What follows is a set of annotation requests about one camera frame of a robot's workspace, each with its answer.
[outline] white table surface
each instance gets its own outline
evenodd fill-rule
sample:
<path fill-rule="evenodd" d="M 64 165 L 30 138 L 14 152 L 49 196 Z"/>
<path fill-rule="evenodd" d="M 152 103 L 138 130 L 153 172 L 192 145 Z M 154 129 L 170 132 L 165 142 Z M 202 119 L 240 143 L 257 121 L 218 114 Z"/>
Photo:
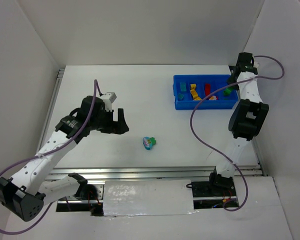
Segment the white table surface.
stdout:
<path fill-rule="evenodd" d="M 81 105 L 84 97 L 93 94 L 94 79 L 98 79 L 103 93 L 116 93 L 115 117 L 117 108 L 123 108 L 130 131 L 123 135 L 92 131 L 56 167 L 213 167 L 218 161 L 224 161 L 192 135 L 191 110 L 175 110 L 173 76 L 182 74 L 230 74 L 230 71 L 225 65 L 67 66 L 46 136 L 51 135 L 61 118 Z M 225 150 L 232 139 L 228 131 L 232 112 L 198 110 L 194 115 L 194 129 L 203 140 Z M 145 136 L 156 139 L 150 151 L 143 146 Z M 257 164 L 250 143 L 238 165 Z"/>
<path fill-rule="evenodd" d="M 272 177 L 246 180 L 249 198 L 237 212 L 214 208 L 187 215 L 96 217 L 88 212 L 56 212 L 54 203 L 32 230 L 5 235 L 3 240 L 292 240 Z M 234 184 L 242 202 L 243 181 L 235 177 Z M 23 222 L 11 213 L 6 230 L 20 231 L 37 219 Z"/>

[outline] white enclosure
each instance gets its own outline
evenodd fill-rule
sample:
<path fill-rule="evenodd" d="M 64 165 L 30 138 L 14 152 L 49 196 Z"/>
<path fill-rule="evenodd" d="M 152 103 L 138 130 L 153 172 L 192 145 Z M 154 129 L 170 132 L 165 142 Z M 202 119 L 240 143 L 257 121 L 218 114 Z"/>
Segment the white enclosure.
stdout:
<path fill-rule="evenodd" d="M 259 136 L 245 150 L 239 165 L 252 168 L 260 161 L 269 177 L 248 177 L 251 192 L 246 209 L 236 213 L 202 209 L 184 216 L 113 219 L 57 213 L 53 205 L 33 230 L 20 236 L 0 234 L 0 240 L 45 239 L 45 234 L 51 239 L 80 238 L 82 235 L 78 235 L 75 227 L 86 232 L 88 239 L 206 236 L 300 240 L 300 0 L 0 0 L 0 171 L 34 155 L 38 143 L 45 140 L 44 126 L 44 134 L 51 133 L 72 106 L 92 94 L 90 83 L 94 78 L 104 81 L 101 86 L 107 88 L 105 91 L 118 93 L 115 108 L 123 105 L 126 119 L 131 118 L 133 123 L 127 136 L 129 144 L 135 144 L 138 134 L 146 134 L 152 128 L 159 139 L 167 142 L 169 136 L 178 137 L 174 127 L 184 125 L 181 131 L 185 137 L 170 148 L 158 141 L 158 151 L 147 156 L 138 150 L 132 154 L 127 148 L 116 149 L 124 160 L 118 162 L 116 154 L 107 153 L 107 146 L 113 149 L 113 138 L 105 136 L 99 140 L 102 136 L 94 133 L 91 141 L 99 141 L 102 146 L 99 166 L 91 155 L 84 155 L 86 149 L 94 146 L 86 141 L 58 168 L 213 167 L 221 159 L 214 153 L 210 156 L 211 151 L 192 138 L 191 112 L 173 109 L 172 76 L 230 73 L 227 65 L 234 65 L 238 53 L 243 51 L 274 57 L 286 70 L 281 80 L 258 83 L 261 98 L 270 110 Z M 261 64 L 260 74 L 280 74 L 275 63 L 256 60 Z M 63 68 L 64 78 L 56 85 L 58 71 Z M 138 98 L 145 98 L 145 93 L 158 85 L 160 90 L 154 102 L 165 102 L 157 111 L 142 112 L 146 109 L 142 106 L 150 101 L 134 103 L 125 83 L 132 83 L 131 92 L 138 91 Z M 214 146 L 225 148 L 228 132 L 227 126 L 225 132 L 222 127 L 231 113 L 197 113 L 195 127 L 199 135 L 205 140 L 210 138 Z M 145 121 L 156 114 L 164 116 L 162 125 L 156 127 L 151 123 L 142 128 L 138 124 L 137 119 Z M 187 146 L 187 150 L 182 151 L 182 146 Z M 190 154 L 195 157 L 185 160 Z M 242 181 L 235 181 L 238 199 L 242 201 Z M 28 224 L 0 205 L 0 227 L 6 226 L 7 230 L 16 231 Z"/>

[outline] green block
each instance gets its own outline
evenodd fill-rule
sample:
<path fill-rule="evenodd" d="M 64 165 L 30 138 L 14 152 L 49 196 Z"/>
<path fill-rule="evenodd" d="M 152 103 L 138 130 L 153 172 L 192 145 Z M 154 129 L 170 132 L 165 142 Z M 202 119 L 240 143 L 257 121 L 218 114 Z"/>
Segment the green block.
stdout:
<path fill-rule="evenodd" d="M 187 91 L 187 87 L 186 87 L 185 82 L 180 82 L 180 89 L 181 89 L 181 92 L 186 92 Z"/>
<path fill-rule="evenodd" d="M 178 93 L 178 100 L 182 100 L 182 99 L 184 99 L 184 97 L 185 97 L 185 95 Z"/>
<path fill-rule="evenodd" d="M 231 94 L 231 92 L 233 91 L 232 87 L 228 87 L 223 91 L 223 95 L 224 96 L 229 96 Z"/>

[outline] metal frame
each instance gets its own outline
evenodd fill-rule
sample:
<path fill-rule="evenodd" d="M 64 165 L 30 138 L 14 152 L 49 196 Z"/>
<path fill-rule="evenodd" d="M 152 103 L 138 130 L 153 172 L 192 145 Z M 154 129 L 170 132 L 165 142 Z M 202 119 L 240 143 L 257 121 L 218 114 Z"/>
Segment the metal frame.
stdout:
<path fill-rule="evenodd" d="M 223 196 L 205 196 L 205 197 L 194 197 L 193 201 L 199 201 L 199 200 L 222 200 L 222 199 L 224 199 Z M 78 200 L 78 199 L 72 198 L 71 196 L 67 197 L 67 200 L 71 204 L 87 204 L 88 203 L 88 200 Z M 97 204 L 98 203 L 98 201 L 94 200 L 94 199 L 91 199 L 89 202 L 91 204 Z M 65 200 L 59 200 L 57 203 L 58 204 L 67 204 L 67 202 Z"/>
<path fill-rule="evenodd" d="M 214 167 L 159 167 L 159 168 L 57 168 L 47 176 L 47 181 L 56 181 L 70 173 L 77 173 L 88 180 L 90 184 L 104 184 L 105 181 L 140 181 L 140 180 L 175 180 L 190 179 L 192 181 L 207 181 Z M 255 168 L 241 167 L 245 176 L 262 176 L 260 166 Z"/>
<path fill-rule="evenodd" d="M 50 123 L 50 120 L 51 120 L 52 113 L 54 111 L 54 107 L 55 107 L 55 104 L 56 104 L 57 96 L 58 96 L 58 93 L 59 93 L 59 89 L 60 89 L 60 85 L 61 85 L 61 81 L 62 81 L 62 78 L 64 76 L 64 73 L 65 73 L 65 70 L 60 69 L 58 71 L 57 76 L 56 76 L 56 82 L 55 82 L 55 85 L 54 85 L 52 98 L 50 100 L 48 112 L 47 112 L 45 120 L 44 120 L 42 132 L 41 132 L 41 136 L 40 136 L 40 139 L 39 139 L 39 143 L 38 143 L 38 147 L 36 149 L 36 152 L 38 152 L 45 144 L 45 138 L 46 138 L 46 135 L 47 135 L 48 126 L 49 126 L 49 123 Z"/>
<path fill-rule="evenodd" d="M 260 147 L 258 145 L 258 141 L 257 141 L 257 137 L 254 137 L 251 142 L 252 142 L 252 147 L 253 147 L 253 150 L 254 150 L 254 153 L 256 155 L 256 159 L 257 161 L 259 162 L 260 164 L 260 169 L 263 173 L 263 176 L 269 176 L 269 169 L 268 169 L 268 165 L 267 165 L 267 162 L 265 161 L 265 158 L 262 154 L 262 151 L 260 150 Z"/>

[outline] yellow block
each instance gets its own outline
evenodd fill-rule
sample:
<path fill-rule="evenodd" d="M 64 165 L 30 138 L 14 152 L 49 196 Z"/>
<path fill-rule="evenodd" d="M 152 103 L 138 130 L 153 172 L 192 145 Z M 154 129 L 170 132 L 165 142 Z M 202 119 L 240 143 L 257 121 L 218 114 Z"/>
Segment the yellow block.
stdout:
<path fill-rule="evenodd" d="M 196 99 L 197 97 L 199 97 L 199 96 L 198 96 L 198 93 L 197 93 L 196 90 L 194 90 L 194 89 L 190 90 L 190 93 L 191 93 L 193 99 Z"/>

